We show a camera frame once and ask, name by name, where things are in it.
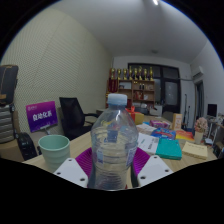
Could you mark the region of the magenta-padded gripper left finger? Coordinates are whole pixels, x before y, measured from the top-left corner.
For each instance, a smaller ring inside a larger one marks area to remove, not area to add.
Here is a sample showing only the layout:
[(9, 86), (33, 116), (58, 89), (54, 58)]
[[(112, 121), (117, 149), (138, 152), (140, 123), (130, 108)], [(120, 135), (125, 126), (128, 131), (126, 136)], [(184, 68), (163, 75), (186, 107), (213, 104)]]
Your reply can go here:
[(66, 159), (54, 172), (67, 181), (86, 188), (92, 171), (92, 149), (88, 148), (76, 158)]

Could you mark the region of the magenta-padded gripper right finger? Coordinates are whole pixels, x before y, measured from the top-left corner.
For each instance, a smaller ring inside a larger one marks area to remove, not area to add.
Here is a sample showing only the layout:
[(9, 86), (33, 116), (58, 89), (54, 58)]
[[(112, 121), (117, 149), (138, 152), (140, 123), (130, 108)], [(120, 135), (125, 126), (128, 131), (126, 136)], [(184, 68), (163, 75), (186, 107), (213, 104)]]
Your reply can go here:
[(131, 182), (133, 187), (143, 187), (157, 181), (173, 171), (158, 155), (148, 155), (138, 148), (131, 166)]

